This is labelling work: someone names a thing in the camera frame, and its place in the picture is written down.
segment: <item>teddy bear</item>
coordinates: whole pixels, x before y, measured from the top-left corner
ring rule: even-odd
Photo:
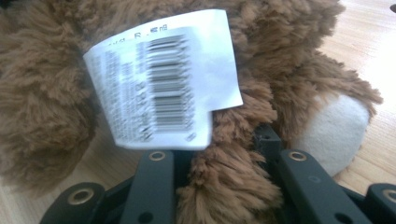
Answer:
[[[337,0],[33,0],[0,9],[0,176],[42,194],[74,170],[101,107],[83,55],[145,22],[218,8],[227,12],[243,104],[213,112],[210,145],[177,190],[177,223],[262,223],[282,203],[251,150],[270,123],[287,147],[330,175],[344,169],[382,99],[320,53],[344,8]]]

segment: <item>light wood table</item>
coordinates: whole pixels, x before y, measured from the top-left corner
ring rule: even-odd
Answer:
[[[352,164],[335,179],[365,193],[372,183],[396,184],[396,14],[388,0],[342,0],[347,7],[339,17],[335,34],[321,49],[346,67],[357,69],[363,79],[380,89],[384,104],[367,130]],[[55,198],[80,182],[96,182],[111,188],[134,173],[141,152],[114,147],[106,123],[83,161],[57,189],[32,199],[0,187],[0,224],[38,223]]]

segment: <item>white tag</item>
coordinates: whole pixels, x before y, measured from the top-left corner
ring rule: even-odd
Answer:
[[[206,12],[212,18],[225,16],[221,10],[195,13]],[[191,14],[181,17],[196,21]],[[113,36],[84,55],[116,145],[205,149],[211,139],[211,111],[242,104],[227,19],[226,29],[168,29],[113,44],[128,32],[153,31],[147,29],[152,23]]]

